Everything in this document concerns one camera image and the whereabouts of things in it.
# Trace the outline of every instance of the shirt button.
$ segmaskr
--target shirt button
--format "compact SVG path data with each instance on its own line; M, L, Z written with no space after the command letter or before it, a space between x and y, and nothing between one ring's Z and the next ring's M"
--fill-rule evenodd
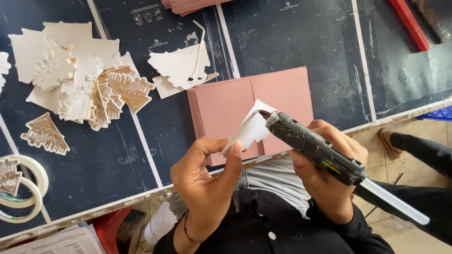
M276 239L276 235L275 235L275 233L273 233L273 232L269 232L269 233L268 233L268 237L269 237L270 239L272 239L272 240L275 240L275 239Z

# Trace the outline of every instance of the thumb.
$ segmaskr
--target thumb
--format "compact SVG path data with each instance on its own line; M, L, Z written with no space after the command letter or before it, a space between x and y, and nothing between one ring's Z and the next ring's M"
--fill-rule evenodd
M290 150L289 155L292 159L295 173L304 183L314 182L320 179L319 171L304 155L295 150Z
M230 194L229 192L234 190L242 173L242 150L243 146L241 142L237 142L231 146L226 158L225 169L218 180L220 191L228 195Z

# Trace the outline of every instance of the table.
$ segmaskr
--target table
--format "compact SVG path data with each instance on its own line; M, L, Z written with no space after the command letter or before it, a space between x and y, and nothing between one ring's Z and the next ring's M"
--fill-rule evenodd
M452 30L451 8L435 9ZM151 80L158 73L147 63L149 52L197 43L196 20L206 28L212 63L207 72L220 74L214 81L307 66L314 117L349 134L452 104L452 40L416 53L388 1L235 0L185 17L160 0L0 0L0 10L0 51L10 54L13 65L0 96L0 156L33 157L50 181L36 218L15 225L0 221L0 246L171 192L169 169L195 140L186 92L161 100L154 90L136 116L125 110L99 132L51 114L71 149L66 156L29 146L20 139L25 123L47 110L25 102L33 86L17 80L7 35L21 28L91 21L94 38L119 38L121 54L130 52L140 74ZM26 189L19 193L29 195Z

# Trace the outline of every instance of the black shirt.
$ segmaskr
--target black shirt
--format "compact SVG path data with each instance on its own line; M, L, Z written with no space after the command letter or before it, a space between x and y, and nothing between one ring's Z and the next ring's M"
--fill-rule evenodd
M303 218L278 195L240 188L240 212L234 203L218 229L197 254L383 254L394 253L381 236L372 234L363 214L353 205L353 219L345 225L329 221L313 199ZM154 254L177 254L174 228L155 245Z

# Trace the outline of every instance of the red plastic chair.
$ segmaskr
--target red plastic chair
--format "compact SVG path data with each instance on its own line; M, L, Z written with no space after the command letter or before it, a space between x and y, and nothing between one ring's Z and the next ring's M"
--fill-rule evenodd
M107 254L119 254L116 247L116 233L119 225L121 225L130 210L132 210L132 207L123 208L121 210L102 215L93 221L97 237L99 238L100 243L104 247Z

